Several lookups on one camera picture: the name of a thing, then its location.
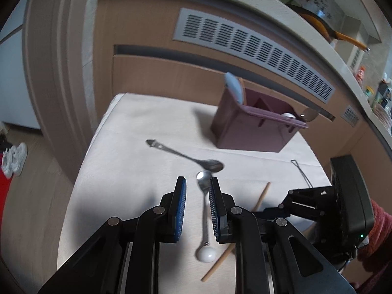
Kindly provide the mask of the metal shovel-shaped spoon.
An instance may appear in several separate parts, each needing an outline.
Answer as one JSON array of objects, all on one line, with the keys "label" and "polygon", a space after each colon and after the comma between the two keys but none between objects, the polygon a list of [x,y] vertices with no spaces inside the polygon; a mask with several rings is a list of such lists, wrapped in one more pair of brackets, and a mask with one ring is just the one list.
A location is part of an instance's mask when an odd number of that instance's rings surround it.
[{"label": "metal shovel-shaped spoon", "polygon": [[302,175],[302,177],[304,178],[306,184],[308,185],[309,188],[313,188],[313,184],[310,182],[309,178],[306,176],[305,172],[303,172],[302,168],[300,167],[298,161],[296,159],[292,159],[290,161],[296,168],[297,170],[300,172],[300,174]]}]

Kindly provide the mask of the thin metal ornate spoon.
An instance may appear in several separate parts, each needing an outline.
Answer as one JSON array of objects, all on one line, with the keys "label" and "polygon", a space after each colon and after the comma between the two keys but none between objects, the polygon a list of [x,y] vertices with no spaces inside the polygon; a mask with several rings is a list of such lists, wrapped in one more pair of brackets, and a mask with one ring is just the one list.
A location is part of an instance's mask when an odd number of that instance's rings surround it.
[{"label": "thin metal ornate spoon", "polygon": [[171,153],[173,155],[179,156],[179,157],[183,157],[184,159],[190,160],[196,164],[198,164],[200,167],[202,167],[204,170],[213,172],[213,173],[217,173],[220,172],[224,169],[224,164],[221,163],[218,160],[214,160],[214,159],[195,159],[192,158],[190,156],[184,155],[182,153],[180,153],[179,151],[176,151],[172,148],[169,148],[165,145],[163,145],[162,143],[156,141],[155,139],[147,139],[146,143],[149,147],[153,147],[156,148],[158,150],[161,151],[165,151],[167,153]]}]

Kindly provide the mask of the grey blue plastic spoon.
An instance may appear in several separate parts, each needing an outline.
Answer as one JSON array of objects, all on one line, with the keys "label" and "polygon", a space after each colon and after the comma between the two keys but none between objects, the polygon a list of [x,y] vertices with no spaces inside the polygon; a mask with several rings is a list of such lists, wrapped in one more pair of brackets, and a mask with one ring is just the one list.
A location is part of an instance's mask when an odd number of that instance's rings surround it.
[{"label": "grey blue plastic spoon", "polygon": [[238,104],[244,105],[246,98],[243,80],[230,72],[225,73],[224,77],[226,88],[231,91]]}]

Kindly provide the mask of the small grey vent grille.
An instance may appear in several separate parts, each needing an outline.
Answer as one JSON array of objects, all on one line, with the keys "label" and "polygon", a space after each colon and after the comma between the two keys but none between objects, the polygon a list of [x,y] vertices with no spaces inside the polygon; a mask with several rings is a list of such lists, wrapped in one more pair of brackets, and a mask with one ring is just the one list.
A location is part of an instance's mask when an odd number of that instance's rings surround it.
[{"label": "small grey vent grille", "polygon": [[346,121],[349,125],[352,127],[356,127],[357,124],[360,122],[360,118],[356,112],[350,105],[348,105],[343,113],[341,114],[341,117],[344,121]]}]

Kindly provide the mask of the stack of plates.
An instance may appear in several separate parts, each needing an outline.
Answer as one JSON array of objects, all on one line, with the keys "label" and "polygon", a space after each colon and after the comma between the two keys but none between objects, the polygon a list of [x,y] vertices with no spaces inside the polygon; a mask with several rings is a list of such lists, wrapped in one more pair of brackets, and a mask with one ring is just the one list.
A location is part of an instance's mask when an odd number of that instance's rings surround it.
[{"label": "stack of plates", "polygon": [[373,106],[373,113],[377,116],[380,122],[384,125],[385,128],[389,129],[391,127],[391,116],[388,111],[382,107],[381,104],[375,103]]}]

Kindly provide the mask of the white table cloth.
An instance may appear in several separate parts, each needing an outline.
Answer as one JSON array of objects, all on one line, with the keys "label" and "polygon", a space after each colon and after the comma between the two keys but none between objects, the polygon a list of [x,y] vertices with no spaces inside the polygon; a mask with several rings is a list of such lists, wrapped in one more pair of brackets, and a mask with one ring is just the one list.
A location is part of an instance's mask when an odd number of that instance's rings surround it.
[{"label": "white table cloth", "polygon": [[[181,238],[160,250],[161,293],[233,293],[234,256],[229,256],[207,282],[207,263],[195,257],[202,238],[203,195],[196,163],[149,147],[147,139],[195,159],[224,164],[217,175],[220,189],[237,205],[252,209],[279,205],[287,192],[306,188],[290,162],[296,159],[315,187],[329,179],[303,136],[296,134],[278,153],[216,148],[210,132],[216,107],[178,99],[120,94],[104,115],[79,170],[66,209],[57,263],[62,265],[108,218],[135,218],[159,204],[178,177],[187,181]],[[266,198],[260,201],[260,194]]]}]

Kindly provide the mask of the purple plastic utensil holder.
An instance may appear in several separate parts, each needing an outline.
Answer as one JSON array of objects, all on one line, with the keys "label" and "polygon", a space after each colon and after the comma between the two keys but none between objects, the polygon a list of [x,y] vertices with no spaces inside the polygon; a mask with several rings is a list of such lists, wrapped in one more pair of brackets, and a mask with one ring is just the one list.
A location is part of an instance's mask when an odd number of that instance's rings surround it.
[{"label": "purple plastic utensil holder", "polygon": [[[226,88],[211,124],[219,149],[280,152],[302,129],[308,129],[294,108],[285,101],[245,88],[245,104],[236,102]],[[292,113],[296,119],[284,118]]]}]

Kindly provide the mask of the red door mat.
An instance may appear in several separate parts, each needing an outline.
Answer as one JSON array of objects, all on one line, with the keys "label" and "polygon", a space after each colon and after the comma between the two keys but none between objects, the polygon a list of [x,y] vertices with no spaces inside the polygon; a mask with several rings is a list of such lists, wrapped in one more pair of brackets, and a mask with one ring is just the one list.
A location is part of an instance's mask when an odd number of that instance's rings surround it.
[{"label": "red door mat", "polygon": [[3,171],[0,172],[0,206],[1,210],[3,210],[5,201],[7,198],[7,193],[9,191],[10,185],[11,185],[12,177],[7,178]]}]

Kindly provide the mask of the white sneaker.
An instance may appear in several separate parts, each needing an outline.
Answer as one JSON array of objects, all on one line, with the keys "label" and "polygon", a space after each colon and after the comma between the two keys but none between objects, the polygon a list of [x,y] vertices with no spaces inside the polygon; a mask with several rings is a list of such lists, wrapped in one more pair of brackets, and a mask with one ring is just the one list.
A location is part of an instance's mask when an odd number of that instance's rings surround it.
[{"label": "white sneaker", "polygon": [[12,154],[10,153],[9,149],[6,149],[2,156],[1,161],[1,170],[7,179],[10,179],[13,176],[13,169],[11,166],[11,157]]},{"label": "white sneaker", "polygon": [[19,176],[22,171],[28,154],[25,143],[11,147],[11,168],[15,176]]}]

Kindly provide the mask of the orange condiment bottle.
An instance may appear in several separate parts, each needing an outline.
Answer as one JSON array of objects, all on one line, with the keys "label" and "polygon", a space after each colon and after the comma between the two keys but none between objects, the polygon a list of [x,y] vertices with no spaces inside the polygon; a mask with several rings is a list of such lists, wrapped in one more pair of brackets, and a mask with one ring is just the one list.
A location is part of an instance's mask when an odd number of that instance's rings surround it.
[{"label": "orange condiment bottle", "polygon": [[355,79],[359,85],[362,85],[365,76],[366,68],[365,66],[360,66],[356,72]]}]

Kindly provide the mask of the black shoes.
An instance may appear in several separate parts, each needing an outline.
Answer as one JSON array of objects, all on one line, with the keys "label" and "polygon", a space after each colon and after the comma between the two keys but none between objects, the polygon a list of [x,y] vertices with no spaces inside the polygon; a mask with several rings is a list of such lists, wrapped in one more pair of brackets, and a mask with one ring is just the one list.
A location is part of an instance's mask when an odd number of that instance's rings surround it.
[{"label": "black shoes", "polygon": [[12,145],[7,141],[7,138],[4,134],[0,135],[0,151],[4,152],[6,149],[11,147]]}]

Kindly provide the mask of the white blue cabinet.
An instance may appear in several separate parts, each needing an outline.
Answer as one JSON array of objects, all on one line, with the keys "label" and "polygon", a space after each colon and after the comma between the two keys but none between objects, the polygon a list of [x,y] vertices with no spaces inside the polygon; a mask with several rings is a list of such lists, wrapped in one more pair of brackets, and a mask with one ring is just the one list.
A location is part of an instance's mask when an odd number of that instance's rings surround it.
[{"label": "white blue cabinet", "polygon": [[26,84],[23,62],[23,23],[28,0],[20,0],[1,29],[1,121],[40,129]]}]

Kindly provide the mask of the long grey vent grille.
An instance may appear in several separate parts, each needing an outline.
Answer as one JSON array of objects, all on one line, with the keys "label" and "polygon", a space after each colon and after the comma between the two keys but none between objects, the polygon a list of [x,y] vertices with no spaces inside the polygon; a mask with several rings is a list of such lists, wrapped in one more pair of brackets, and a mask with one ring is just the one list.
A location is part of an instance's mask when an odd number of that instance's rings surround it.
[{"label": "long grey vent grille", "polygon": [[291,81],[327,104],[335,92],[315,68],[268,37],[236,22],[182,8],[173,39],[249,61]]}]

